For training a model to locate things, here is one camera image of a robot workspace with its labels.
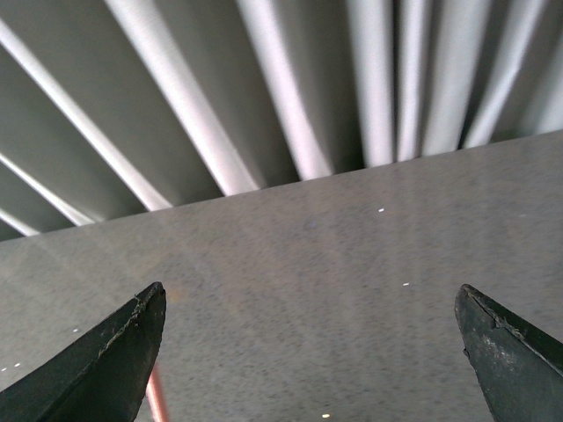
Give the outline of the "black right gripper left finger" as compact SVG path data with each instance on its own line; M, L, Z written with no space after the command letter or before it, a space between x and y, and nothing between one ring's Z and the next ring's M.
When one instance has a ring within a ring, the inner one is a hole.
M1 393L3 421L133 421L155 366L166 295L154 282Z

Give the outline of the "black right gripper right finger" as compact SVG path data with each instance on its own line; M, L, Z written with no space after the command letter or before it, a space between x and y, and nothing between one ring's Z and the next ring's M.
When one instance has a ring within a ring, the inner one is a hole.
M562 420L561 342L469 284L455 316L493 420Z

